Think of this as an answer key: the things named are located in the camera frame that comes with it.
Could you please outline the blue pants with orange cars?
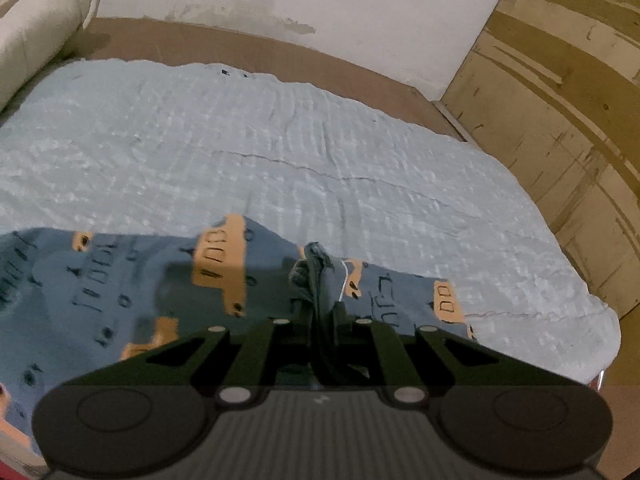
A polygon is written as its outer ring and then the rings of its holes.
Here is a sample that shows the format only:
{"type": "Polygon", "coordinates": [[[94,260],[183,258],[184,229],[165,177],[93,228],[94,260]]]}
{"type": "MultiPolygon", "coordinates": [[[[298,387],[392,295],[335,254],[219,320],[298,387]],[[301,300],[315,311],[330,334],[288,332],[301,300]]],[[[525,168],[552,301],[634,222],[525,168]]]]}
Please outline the blue pants with orange cars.
{"type": "Polygon", "coordinates": [[[66,380],[209,326],[238,333],[336,304],[401,335],[471,338],[452,285],[296,245],[228,214],[194,237],[57,229],[1,237],[1,431],[35,448],[32,413],[66,380]]]}

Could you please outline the light blue bed blanket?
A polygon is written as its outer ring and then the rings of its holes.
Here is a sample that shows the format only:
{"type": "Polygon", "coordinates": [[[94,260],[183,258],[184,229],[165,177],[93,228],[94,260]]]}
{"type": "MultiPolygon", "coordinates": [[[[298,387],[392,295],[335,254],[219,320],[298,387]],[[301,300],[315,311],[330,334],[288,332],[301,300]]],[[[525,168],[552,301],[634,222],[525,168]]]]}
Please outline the light blue bed blanket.
{"type": "Polygon", "coordinates": [[[311,84],[222,64],[53,65],[1,116],[1,227],[192,236],[229,212],[448,278],[477,339],[589,382],[620,351],[497,159],[311,84]]]}

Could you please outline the brown mattress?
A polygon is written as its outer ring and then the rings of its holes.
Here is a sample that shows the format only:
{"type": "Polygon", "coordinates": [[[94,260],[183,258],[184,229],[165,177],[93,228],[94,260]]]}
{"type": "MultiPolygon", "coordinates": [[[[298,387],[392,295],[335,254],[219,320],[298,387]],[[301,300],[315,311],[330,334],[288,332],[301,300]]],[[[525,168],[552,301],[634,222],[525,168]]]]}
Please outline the brown mattress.
{"type": "Polygon", "coordinates": [[[463,136],[416,88],[296,44],[150,18],[96,18],[70,40],[68,58],[145,60],[168,66],[220,63],[247,73],[304,82],[440,134],[463,136]]]}

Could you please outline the wooden wardrobe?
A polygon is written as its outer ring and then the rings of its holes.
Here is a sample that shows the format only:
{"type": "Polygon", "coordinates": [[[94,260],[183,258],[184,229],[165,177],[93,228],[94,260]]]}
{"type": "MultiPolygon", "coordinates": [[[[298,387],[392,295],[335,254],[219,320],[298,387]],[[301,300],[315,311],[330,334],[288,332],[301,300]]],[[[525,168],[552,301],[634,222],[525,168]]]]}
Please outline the wooden wardrobe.
{"type": "Polygon", "coordinates": [[[601,468],[624,478],[639,467],[639,0],[499,0],[444,104],[616,312],[601,468]]]}

